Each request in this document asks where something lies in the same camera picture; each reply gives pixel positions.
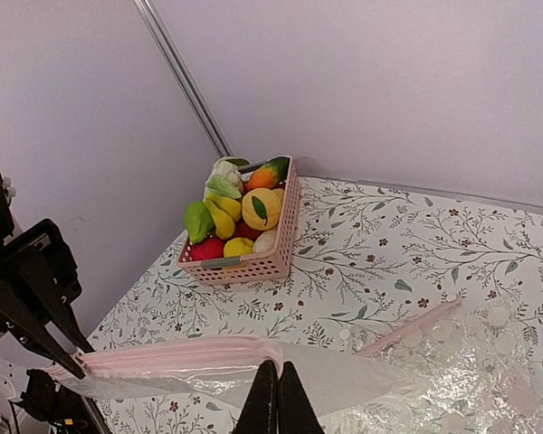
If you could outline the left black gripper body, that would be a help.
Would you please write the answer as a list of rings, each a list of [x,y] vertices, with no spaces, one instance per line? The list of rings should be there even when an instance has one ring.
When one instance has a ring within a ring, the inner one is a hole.
[[[23,284],[15,267],[14,255],[23,250],[38,250],[44,253],[67,250],[71,253],[58,226],[49,219],[36,223],[18,236],[14,234],[14,217],[10,212],[4,181],[0,176],[0,281],[9,283],[21,300]],[[28,341],[21,329],[0,314],[0,338],[7,333],[21,339],[23,346],[27,348],[40,348],[33,341]]]

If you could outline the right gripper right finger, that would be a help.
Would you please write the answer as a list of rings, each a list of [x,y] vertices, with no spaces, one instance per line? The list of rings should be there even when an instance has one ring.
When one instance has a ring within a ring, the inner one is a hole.
[[[278,383],[277,421],[280,434],[324,434],[292,362],[285,362]]]

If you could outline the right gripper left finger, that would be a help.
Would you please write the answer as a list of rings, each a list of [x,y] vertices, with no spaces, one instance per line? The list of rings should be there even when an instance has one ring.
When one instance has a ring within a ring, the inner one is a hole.
[[[277,387],[276,365],[266,360],[258,367],[233,434],[277,432]]]

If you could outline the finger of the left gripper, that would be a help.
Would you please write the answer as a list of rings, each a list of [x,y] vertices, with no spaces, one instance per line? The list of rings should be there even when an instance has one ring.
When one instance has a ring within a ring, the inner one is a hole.
[[[71,302],[81,294],[77,264],[67,250],[44,253],[23,250],[14,255],[23,284],[21,298],[37,321],[54,323],[84,353],[93,348],[80,330]]]
[[[33,341],[44,350],[46,357],[64,367],[76,378],[85,377],[82,368],[37,321],[24,302],[14,293],[12,286],[4,281],[0,281],[0,314],[21,329],[28,341]]]

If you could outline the pink dotted zip bag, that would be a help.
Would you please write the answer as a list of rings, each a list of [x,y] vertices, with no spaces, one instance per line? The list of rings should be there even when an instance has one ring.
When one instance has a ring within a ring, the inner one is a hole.
[[[283,343],[255,335],[219,335],[102,350],[76,357],[82,378],[59,364],[50,377],[80,395],[97,399],[147,398],[199,393],[241,408],[264,362],[276,378],[294,365],[320,426],[351,432],[371,411],[393,399],[412,398],[427,380],[373,357]]]

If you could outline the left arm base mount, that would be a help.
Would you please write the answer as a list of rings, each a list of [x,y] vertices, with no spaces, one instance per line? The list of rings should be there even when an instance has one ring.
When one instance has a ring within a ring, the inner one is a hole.
[[[99,433],[78,394],[56,383],[43,370],[26,370],[24,379],[14,406],[35,420],[47,422],[51,433]]]

